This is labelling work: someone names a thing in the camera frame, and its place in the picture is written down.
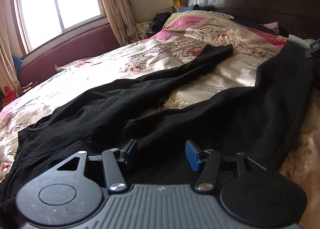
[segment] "floral bedspread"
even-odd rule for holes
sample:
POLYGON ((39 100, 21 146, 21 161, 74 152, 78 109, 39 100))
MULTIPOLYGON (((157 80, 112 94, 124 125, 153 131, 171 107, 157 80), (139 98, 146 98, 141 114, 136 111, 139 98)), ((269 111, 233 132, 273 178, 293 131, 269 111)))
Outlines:
POLYGON ((226 15, 204 11, 175 13, 152 38, 70 67, 6 106, 0 112, 0 181, 14 161, 21 129, 90 88, 181 66, 197 57, 206 44, 233 44, 233 56, 208 75, 176 89, 164 105, 144 115, 167 108, 184 108, 226 88, 254 86, 256 68, 280 51, 226 15))

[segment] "window mullion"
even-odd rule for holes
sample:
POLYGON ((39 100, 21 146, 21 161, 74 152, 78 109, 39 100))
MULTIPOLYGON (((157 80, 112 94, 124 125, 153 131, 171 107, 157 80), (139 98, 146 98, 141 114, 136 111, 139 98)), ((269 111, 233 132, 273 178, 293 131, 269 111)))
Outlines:
POLYGON ((59 22, 60 22, 60 26, 61 26, 61 31, 63 33, 63 32, 65 32, 65 28, 64 28, 64 25, 63 25, 63 22, 62 22, 62 17, 61 17, 59 6, 58 6, 58 0, 54 0, 54 3, 56 5, 57 14, 58 14, 58 18, 59 18, 59 22))

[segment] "curtain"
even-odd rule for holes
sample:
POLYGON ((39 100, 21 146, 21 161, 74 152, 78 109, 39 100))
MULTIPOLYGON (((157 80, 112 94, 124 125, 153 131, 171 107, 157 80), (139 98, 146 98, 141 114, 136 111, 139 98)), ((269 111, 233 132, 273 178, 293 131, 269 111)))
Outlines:
POLYGON ((121 46, 138 41, 136 20, 128 0, 102 0, 111 28, 121 46))
POLYGON ((8 86, 19 95, 20 83, 13 65, 7 24, 4 15, 4 0, 0 0, 0 87, 8 86))

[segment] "window sill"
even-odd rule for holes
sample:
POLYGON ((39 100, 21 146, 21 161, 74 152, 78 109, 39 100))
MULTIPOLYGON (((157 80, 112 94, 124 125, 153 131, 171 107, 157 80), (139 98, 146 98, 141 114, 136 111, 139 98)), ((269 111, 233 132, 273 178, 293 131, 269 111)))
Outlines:
POLYGON ((101 27, 108 23, 108 18, 106 16, 103 16, 60 34, 59 36, 53 38, 52 40, 49 40, 45 44, 39 46, 38 48, 34 49, 33 51, 29 52, 26 56, 24 56, 22 58, 22 67, 28 65, 29 63, 46 53, 47 51, 61 45, 62 43, 65 43, 66 41, 71 40, 87 31, 101 27))

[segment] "black device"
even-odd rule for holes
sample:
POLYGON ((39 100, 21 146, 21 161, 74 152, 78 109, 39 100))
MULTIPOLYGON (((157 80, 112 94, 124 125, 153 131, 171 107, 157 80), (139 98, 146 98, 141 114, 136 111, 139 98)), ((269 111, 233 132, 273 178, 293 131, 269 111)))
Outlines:
POLYGON ((129 188, 120 168, 130 169, 137 151, 136 140, 99 156, 79 151, 28 182, 16 198, 18 210, 28 220, 22 228, 300 228, 297 223, 307 206, 303 189, 244 152, 223 157, 189 140, 186 157, 193 171, 202 171, 194 187, 133 184, 129 188), (221 167, 232 167, 236 178, 216 198, 221 167), (99 168, 104 174, 102 187, 88 178, 95 177, 99 168))
POLYGON ((305 52, 307 58, 320 58, 320 39, 310 44, 310 49, 305 52))

